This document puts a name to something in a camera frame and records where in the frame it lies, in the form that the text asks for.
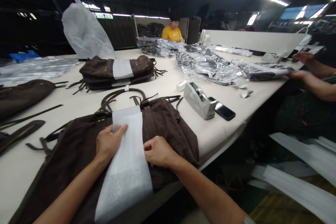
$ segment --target brown suede handbag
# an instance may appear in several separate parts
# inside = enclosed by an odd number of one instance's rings
[[[141,90],[130,88],[129,91],[137,91],[142,95],[140,102],[137,96],[130,98],[134,99],[136,105],[140,105],[143,118],[143,142],[157,135],[162,136],[179,155],[197,167],[199,165],[197,136],[170,103],[171,99],[172,101],[178,100],[180,95],[149,101]],[[10,220],[10,224],[32,223],[36,220],[93,160],[96,154],[98,133],[113,123],[109,103],[115,101],[115,97],[124,92],[126,91],[117,90],[107,95],[96,113],[70,121],[55,131],[64,128],[51,153],[50,150],[46,151],[48,153],[46,161]],[[44,143],[53,140],[55,132],[43,139]],[[98,177],[71,223],[94,223],[96,206],[106,171],[107,168]],[[177,177],[168,169],[149,165],[149,171],[154,191],[177,180]]]
[[[38,79],[31,80],[14,87],[0,87],[0,120],[5,120],[9,116],[34,105],[48,96],[55,88],[65,87],[65,85],[55,86],[55,84],[60,83],[66,82],[52,83],[47,80]],[[0,156],[13,144],[39,129],[45,123],[45,121],[32,121],[11,135],[5,132],[1,132],[2,130],[13,126],[14,124],[18,124],[35,116],[41,115],[50,110],[56,109],[60,106],[62,106],[62,104],[25,118],[14,121],[0,122]]]
[[[55,89],[47,80],[31,80],[14,87],[0,88],[0,119],[39,102]]]
[[[133,74],[132,77],[116,79],[113,72],[114,62],[114,59],[107,60],[101,59],[98,56],[93,57],[79,70],[83,75],[83,79],[73,83],[69,88],[81,84],[78,91],[81,91],[84,88],[87,88],[87,91],[112,89],[127,84],[145,82],[154,75],[156,78],[158,75],[163,75],[166,72],[165,70],[158,70],[155,67],[156,61],[154,58],[150,59],[145,55],[141,55],[137,59],[129,60]]]

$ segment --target blue plastic bag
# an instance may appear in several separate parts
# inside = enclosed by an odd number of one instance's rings
[[[9,56],[17,63],[22,63],[29,58],[39,58],[40,56],[34,50],[28,50],[28,53],[9,54]]]

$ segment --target folded bag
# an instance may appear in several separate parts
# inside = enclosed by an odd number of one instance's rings
[[[54,83],[39,79],[14,87],[0,87],[0,119],[34,105],[49,95],[55,87]]]
[[[140,105],[143,120],[143,143],[157,135],[162,136],[179,155],[194,166],[198,166],[197,136],[180,117],[178,110],[170,103],[170,101],[178,100],[180,95],[149,101],[141,90],[129,88],[129,91],[136,91],[142,95],[140,102],[138,102],[139,97],[137,96],[130,98],[134,99],[136,105]],[[56,146],[51,153],[47,152],[46,162],[40,168],[18,210],[10,220],[10,224],[32,223],[36,220],[93,160],[96,154],[98,133],[113,123],[109,103],[115,101],[115,97],[124,92],[126,91],[117,90],[107,95],[96,113],[70,121],[44,139],[44,141],[53,140],[54,133],[63,128]],[[106,171],[107,168],[92,186],[72,223],[94,223],[97,202]],[[168,169],[149,165],[149,172],[154,191],[177,180],[177,177]]]
[[[163,75],[166,70],[158,70],[156,61],[145,55],[137,59],[101,59],[95,56],[79,70],[83,79],[73,83],[69,88],[81,84],[79,91],[112,89],[118,86],[136,84],[147,81],[155,75]]]

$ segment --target worker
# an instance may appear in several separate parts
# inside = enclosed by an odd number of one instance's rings
[[[110,125],[98,134],[95,158],[37,218],[35,224],[71,222],[90,188],[117,152],[127,125],[115,133],[112,129],[113,125]],[[179,156],[163,137],[148,140],[143,148],[152,166],[164,167],[175,173],[212,224],[254,223],[222,189]]]
[[[302,81],[306,90],[284,98],[275,116],[275,131],[336,139],[336,69],[317,61],[310,52],[293,57],[310,70],[289,75]]]
[[[184,43],[180,28],[179,28],[180,17],[176,14],[176,12],[171,12],[169,19],[170,19],[170,25],[167,25],[163,29],[162,38]]]

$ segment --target handbag handle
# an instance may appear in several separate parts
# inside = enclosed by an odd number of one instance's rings
[[[130,88],[129,91],[139,92],[139,93],[142,95],[143,100],[146,99],[146,95],[145,95],[145,93],[144,93],[142,90],[140,90],[140,89],[133,89],[133,88]],[[114,91],[114,92],[108,94],[107,96],[105,96],[105,97],[102,99],[102,101],[101,101],[101,107],[100,107],[99,110],[105,110],[105,107],[108,106],[110,112],[112,112],[112,109],[110,108],[109,104],[110,104],[111,102],[115,101],[115,100],[114,100],[115,97],[117,97],[118,95],[120,95],[120,94],[122,94],[122,93],[125,93],[125,92],[127,92],[125,89],[121,89],[121,90]]]

